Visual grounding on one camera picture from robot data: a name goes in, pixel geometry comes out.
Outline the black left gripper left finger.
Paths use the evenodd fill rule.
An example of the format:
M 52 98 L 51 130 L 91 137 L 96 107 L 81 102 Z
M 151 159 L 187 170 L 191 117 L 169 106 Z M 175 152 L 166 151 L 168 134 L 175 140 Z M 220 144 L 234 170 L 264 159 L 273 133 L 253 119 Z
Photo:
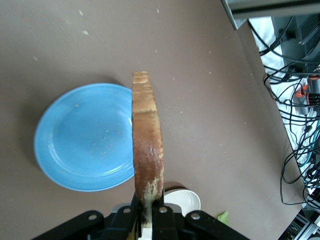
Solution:
M 108 216 L 88 210 L 36 236 L 35 240 L 137 240 L 140 202 L 133 195 L 131 203 L 120 204 Z

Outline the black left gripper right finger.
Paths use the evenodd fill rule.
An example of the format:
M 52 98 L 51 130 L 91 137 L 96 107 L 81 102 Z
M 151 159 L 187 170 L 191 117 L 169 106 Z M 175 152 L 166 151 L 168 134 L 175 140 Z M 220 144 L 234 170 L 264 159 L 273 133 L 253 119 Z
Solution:
M 247 237 L 201 210 L 199 196 L 173 189 L 151 202 L 153 240 L 246 240 Z

